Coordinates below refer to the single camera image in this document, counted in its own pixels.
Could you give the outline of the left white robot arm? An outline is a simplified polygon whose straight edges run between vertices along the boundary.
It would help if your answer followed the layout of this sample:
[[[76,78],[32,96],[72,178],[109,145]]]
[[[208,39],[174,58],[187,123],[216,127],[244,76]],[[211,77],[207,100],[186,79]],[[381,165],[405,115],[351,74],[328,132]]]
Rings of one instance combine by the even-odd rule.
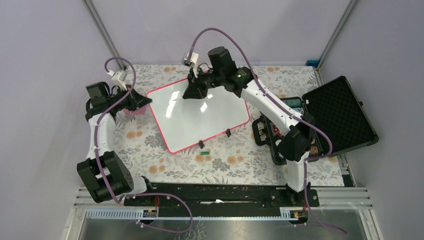
[[[85,119],[90,126],[90,146],[86,159],[77,164],[77,173],[96,203],[115,199],[134,189],[130,171],[114,151],[116,116],[122,110],[136,111],[152,99],[136,90],[119,89],[112,93],[102,81],[86,86]]]

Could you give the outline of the pink framed whiteboard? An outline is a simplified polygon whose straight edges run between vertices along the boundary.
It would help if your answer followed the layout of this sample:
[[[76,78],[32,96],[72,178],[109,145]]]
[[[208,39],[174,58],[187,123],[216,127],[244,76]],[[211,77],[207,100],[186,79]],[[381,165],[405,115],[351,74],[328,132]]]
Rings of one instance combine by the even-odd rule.
[[[245,100],[223,87],[208,90],[204,99],[179,99],[188,86],[181,79],[147,92],[149,107],[167,150],[175,154],[198,146],[199,141],[224,134],[250,120]]]

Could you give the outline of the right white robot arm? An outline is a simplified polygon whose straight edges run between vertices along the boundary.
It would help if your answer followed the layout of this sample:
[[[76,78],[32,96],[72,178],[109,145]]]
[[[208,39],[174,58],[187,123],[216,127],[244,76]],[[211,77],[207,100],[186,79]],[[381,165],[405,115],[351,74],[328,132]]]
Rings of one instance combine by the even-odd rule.
[[[216,47],[208,52],[211,68],[202,71],[197,53],[186,53],[182,64],[189,67],[188,87],[183,99],[204,99],[208,90],[218,87],[252,104],[265,115],[280,131],[282,140],[278,152],[286,160],[288,174],[286,184],[287,201],[293,206],[301,205],[306,199],[305,160],[309,155],[314,137],[310,114],[302,115],[286,105],[266,87],[248,67],[237,67],[228,49]]]

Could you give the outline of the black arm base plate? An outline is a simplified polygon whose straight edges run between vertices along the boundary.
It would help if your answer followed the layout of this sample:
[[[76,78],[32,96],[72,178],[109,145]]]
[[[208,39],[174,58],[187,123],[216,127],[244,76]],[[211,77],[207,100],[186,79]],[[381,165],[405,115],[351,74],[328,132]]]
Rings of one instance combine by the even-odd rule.
[[[149,196],[124,200],[126,207],[152,207],[159,217],[279,217],[281,208],[319,207],[316,190],[294,192],[286,186],[152,183]]]

